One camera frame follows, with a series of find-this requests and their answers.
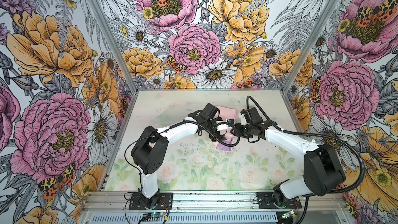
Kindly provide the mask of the purple wrapping paper sheet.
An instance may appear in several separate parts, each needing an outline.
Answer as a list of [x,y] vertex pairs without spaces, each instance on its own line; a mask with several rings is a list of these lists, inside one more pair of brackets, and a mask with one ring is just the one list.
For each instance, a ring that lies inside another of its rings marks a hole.
[[[233,124],[238,123],[238,112],[234,108],[227,108],[227,107],[222,107],[222,106],[217,106],[217,108],[220,110],[220,114],[218,115],[219,117],[222,118],[222,121],[228,122],[229,120],[233,120]],[[225,138],[223,140],[224,143],[226,144],[234,144],[237,140],[237,137],[235,137],[231,131],[232,128],[223,124],[218,127],[218,131],[220,132],[220,135]],[[228,147],[225,145],[220,144],[219,142],[213,142],[213,145],[216,149],[230,152],[232,151],[232,147]]]

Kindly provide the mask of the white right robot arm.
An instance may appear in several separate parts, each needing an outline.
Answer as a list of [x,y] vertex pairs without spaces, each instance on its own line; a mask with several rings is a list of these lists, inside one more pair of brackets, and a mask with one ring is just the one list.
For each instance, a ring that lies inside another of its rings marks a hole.
[[251,142],[265,140],[273,143],[303,163],[302,176],[288,179],[273,189],[274,202],[281,205],[299,196],[324,196],[342,184],[346,177],[335,149],[318,145],[298,135],[288,134],[272,120],[263,120],[256,108],[242,110],[240,121],[235,124],[240,136]]

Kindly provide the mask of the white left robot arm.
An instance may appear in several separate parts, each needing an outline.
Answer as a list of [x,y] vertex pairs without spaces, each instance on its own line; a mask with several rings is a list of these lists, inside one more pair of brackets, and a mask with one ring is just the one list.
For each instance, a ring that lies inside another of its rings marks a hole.
[[132,166],[140,172],[139,196],[144,200],[159,198],[157,170],[161,167],[167,148],[194,134],[207,133],[217,149],[231,150],[240,138],[232,134],[237,111],[208,103],[203,110],[190,113],[182,121],[165,128],[145,128],[131,150]]

